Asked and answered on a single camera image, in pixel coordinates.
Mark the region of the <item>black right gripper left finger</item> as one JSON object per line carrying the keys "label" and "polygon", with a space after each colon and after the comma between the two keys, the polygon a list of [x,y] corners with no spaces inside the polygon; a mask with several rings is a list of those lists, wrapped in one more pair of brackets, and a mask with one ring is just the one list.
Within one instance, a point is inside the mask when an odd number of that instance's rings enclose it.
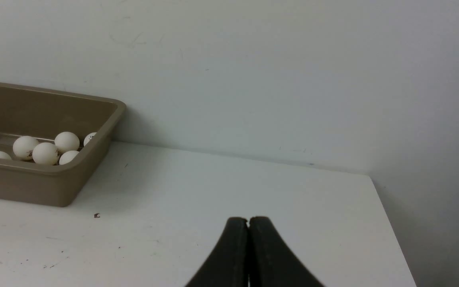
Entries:
{"label": "black right gripper left finger", "polygon": [[247,287],[247,243],[247,220],[228,218],[217,244],[186,286]]}

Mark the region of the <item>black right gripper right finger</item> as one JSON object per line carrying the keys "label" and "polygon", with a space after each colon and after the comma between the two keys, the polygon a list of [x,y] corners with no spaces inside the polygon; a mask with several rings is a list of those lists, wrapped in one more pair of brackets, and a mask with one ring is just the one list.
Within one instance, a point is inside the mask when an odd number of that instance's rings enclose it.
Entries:
{"label": "black right gripper right finger", "polygon": [[251,287],[322,287],[295,256],[268,217],[250,219],[249,281]]}

